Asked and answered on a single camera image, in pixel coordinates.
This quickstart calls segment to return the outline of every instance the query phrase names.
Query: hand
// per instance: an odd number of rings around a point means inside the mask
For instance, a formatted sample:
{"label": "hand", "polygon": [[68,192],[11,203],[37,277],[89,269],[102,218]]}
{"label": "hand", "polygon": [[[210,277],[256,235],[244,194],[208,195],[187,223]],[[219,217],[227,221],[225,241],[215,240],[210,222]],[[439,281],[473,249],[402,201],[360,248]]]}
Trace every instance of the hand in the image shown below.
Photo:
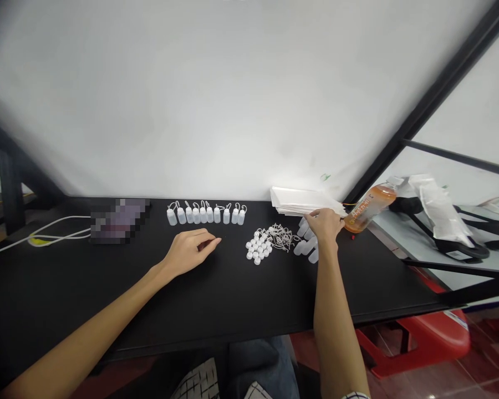
{"label": "hand", "polygon": [[304,215],[304,218],[309,223],[312,232],[318,238],[318,242],[336,242],[337,235],[345,224],[343,220],[340,220],[340,216],[329,208],[316,209],[310,214]]}
{"label": "hand", "polygon": [[152,270],[155,269],[170,281],[202,263],[220,241],[221,238],[216,238],[204,228],[179,233],[165,258]]}

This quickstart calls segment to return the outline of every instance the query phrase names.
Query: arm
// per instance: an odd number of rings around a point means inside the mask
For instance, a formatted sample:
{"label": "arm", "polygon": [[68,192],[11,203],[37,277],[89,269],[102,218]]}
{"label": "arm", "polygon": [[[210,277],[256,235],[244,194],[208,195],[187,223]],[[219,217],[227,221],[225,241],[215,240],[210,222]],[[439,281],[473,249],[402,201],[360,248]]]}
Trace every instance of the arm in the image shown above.
{"label": "arm", "polygon": [[336,240],[344,221],[331,209],[319,209],[305,218],[318,238],[314,335],[320,358],[322,397],[341,398],[353,391],[369,395],[366,370],[338,265]]}
{"label": "arm", "polygon": [[206,229],[178,234],[163,261],[18,376],[0,398],[68,398],[150,298],[202,263],[220,241]]}

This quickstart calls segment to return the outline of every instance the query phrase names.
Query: white wall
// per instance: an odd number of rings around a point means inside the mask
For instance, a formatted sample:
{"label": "white wall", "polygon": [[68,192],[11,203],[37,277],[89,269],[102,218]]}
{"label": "white wall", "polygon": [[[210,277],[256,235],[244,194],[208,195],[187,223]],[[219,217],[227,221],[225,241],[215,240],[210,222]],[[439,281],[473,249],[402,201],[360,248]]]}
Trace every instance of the white wall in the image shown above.
{"label": "white wall", "polygon": [[[499,164],[499,37],[414,140]],[[499,197],[499,175],[415,149],[405,149],[379,181],[425,172],[448,186],[455,204]]]}
{"label": "white wall", "polygon": [[0,121],[70,195],[343,198],[492,2],[17,1]]}

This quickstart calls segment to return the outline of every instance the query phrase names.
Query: bottle cap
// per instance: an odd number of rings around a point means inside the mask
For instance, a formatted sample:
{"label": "bottle cap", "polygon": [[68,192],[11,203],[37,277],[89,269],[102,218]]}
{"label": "bottle cap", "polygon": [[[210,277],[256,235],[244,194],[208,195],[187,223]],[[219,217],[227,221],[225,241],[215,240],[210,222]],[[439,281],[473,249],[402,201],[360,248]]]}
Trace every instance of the bottle cap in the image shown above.
{"label": "bottle cap", "polygon": [[401,183],[403,183],[405,181],[405,179],[401,178],[401,177],[397,177],[397,176],[390,176],[389,178],[386,179],[387,182],[393,184],[393,185],[400,185]]}

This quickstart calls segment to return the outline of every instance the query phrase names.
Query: charging cable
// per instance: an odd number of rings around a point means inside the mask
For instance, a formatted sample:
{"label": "charging cable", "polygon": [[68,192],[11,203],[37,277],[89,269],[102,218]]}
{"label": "charging cable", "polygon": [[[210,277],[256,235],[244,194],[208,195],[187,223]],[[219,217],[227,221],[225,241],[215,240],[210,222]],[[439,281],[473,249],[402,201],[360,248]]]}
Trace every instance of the charging cable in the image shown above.
{"label": "charging cable", "polygon": [[[84,236],[76,237],[78,234],[90,232],[90,228],[85,229],[85,230],[81,230],[81,231],[78,231],[78,232],[75,232],[75,233],[72,233],[72,234],[69,234],[68,236],[64,236],[64,237],[60,237],[60,236],[45,236],[45,235],[42,235],[42,234],[37,234],[41,230],[44,230],[44,229],[46,229],[47,227],[50,227],[53,224],[56,224],[56,223],[58,223],[60,221],[63,221],[65,219],[71,219],[71,218],[90,218],[90,216],[66,216],[64,218],[57,219],[56,221],[54,221],[52,223],[49,223],[46,226],[41,227],[38,230],[35,230],[29,236],[27,236],[27,237],[25,237],[25,238],[23,238],[23,239],[21,239],[21,240],[19,240],[17,242],[14,242],[11,245],[8,245],[8,246],[6,246],[4,248],[1,248],[0,252],[4,251],[6,249],[9,249],[11,247],[14,247],[15,245],[18,245],[18,244],[20,244],[20,243],[22,243],[24,241],[28,241],[28,243],[32,247],[47,247],[49,245],[55,244],[56,242],[62,241],[64,239],[80,239],[80,238],[88,238],[88,237],[90,237],[90,233],[86,234]],[[52,241],[44,241],[44,240],[41,240],[40,238],[52,238],[53,240]]]}

